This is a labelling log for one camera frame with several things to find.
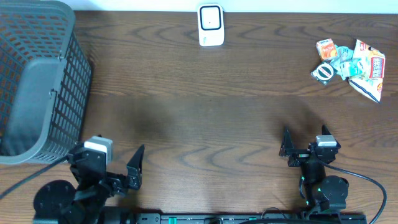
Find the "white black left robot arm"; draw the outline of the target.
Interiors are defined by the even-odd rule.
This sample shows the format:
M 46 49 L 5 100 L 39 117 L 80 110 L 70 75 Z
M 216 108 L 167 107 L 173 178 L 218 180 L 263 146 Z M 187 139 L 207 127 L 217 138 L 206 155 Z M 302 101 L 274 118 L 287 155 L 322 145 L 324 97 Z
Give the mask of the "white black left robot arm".
M 126 208 L 107 207 L 107 199 L 127 195 L 142 185 L 141 145 L 126 165 L 127 175 L 106 170 L 105 152 L 82 147 L 67 156 L 70 171 L 78 182 L 55 180 L 34 197 L 34 223 L 135 223 L 136 215 Z

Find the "small orange candy box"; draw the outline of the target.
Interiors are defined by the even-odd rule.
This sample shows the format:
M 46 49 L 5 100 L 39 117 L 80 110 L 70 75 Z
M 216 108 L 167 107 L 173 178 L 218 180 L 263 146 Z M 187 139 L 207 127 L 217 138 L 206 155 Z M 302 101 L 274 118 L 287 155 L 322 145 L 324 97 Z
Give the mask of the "small orange candy box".
M 316 48 L 322 61 L 332 60 L 338 56 L 332 39 L 318 41 Z

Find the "small teal candy box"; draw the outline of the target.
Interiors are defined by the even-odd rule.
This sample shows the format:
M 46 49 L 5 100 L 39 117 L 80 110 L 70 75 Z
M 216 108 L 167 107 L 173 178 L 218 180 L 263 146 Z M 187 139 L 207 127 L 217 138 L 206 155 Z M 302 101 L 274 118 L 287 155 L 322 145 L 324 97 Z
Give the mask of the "small teal candy box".
M 369 68 L 369 60 L 366 58 L 352 58 L 340 63 L 341 76 L 343 78 L 366 75 Z

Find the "teal white snack packet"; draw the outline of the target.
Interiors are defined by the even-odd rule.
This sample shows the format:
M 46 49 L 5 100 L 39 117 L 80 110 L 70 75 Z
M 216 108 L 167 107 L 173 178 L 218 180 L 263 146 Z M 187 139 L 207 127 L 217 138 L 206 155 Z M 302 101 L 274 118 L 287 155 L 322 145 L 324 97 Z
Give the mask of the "teal white snack packet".
M 346 80 L 347 76 L 343 74 L 340 68 L 340 64 L 349 61 L 353 58 L 354 50 L 345 47 L 335 45 L 337 56 L 331 60 L 330 65 L 336 70 L 336 74 L 339 75 L 342 80 Z

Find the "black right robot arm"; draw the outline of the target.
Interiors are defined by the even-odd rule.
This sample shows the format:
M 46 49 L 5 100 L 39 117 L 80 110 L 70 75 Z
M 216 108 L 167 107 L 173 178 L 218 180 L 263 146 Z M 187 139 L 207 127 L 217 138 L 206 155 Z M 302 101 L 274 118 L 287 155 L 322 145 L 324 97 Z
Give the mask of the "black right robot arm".
M 311 210 L 317 213 L 338 212 L 346 208 L 349 183 L 336 175 L 326 175 L 325 167 L 336 159 L 341 145 L 323 125 L 322 133 L 306 149 L 296 148 L 287 128 L 279 151 L 289 167 L 299 167 L 298 190 Z

